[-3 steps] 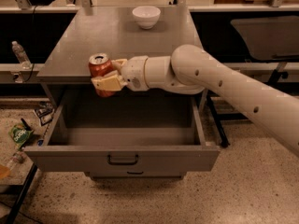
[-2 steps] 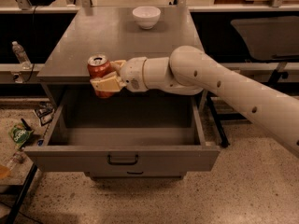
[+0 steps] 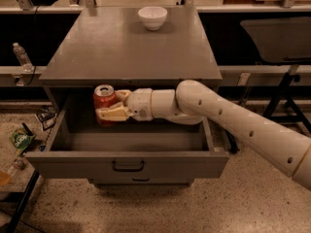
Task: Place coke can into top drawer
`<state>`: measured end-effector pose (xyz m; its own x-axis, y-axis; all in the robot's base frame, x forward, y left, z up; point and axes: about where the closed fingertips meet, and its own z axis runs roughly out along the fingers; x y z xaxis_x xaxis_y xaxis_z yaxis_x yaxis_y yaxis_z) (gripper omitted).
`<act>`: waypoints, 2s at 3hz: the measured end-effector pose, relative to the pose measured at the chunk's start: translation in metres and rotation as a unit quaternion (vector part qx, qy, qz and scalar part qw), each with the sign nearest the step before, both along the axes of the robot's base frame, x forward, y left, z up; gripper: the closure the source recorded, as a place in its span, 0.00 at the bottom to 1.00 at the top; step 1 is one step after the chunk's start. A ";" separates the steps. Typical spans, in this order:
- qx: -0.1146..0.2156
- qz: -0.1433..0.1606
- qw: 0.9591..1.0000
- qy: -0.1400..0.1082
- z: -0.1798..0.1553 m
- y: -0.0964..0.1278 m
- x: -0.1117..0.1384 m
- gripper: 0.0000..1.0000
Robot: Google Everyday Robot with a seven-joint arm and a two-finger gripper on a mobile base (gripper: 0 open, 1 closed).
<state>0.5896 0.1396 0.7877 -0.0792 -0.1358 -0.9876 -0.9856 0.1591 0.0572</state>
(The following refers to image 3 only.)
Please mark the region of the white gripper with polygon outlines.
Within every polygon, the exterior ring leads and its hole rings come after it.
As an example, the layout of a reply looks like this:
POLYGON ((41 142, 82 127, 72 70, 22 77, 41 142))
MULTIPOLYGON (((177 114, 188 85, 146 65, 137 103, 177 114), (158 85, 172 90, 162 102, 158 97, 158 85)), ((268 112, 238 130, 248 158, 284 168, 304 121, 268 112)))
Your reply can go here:
POLYGON ((109 108, 95 110, 96 115, 107 121, 126 121, 130 117, 138 121, 150 121, 153 119, 151 101, 152 90, 150 88, 139 88, 134 91, 121 89, 116 91, 120 102, 109 108))

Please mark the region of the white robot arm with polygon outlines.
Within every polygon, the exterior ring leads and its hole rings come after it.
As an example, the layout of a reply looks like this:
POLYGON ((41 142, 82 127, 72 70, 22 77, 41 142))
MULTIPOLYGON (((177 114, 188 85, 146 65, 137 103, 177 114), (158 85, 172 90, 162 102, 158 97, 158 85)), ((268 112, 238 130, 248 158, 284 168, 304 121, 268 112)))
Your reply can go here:
POLYGON ((168 121, 193 125, 216 122, 274 167, 311 189, 311 138, 253 113, 218 95, 203 83, 185 80, 175 89, 115 90, 102 84, 93 91, 98 121, 168 121))

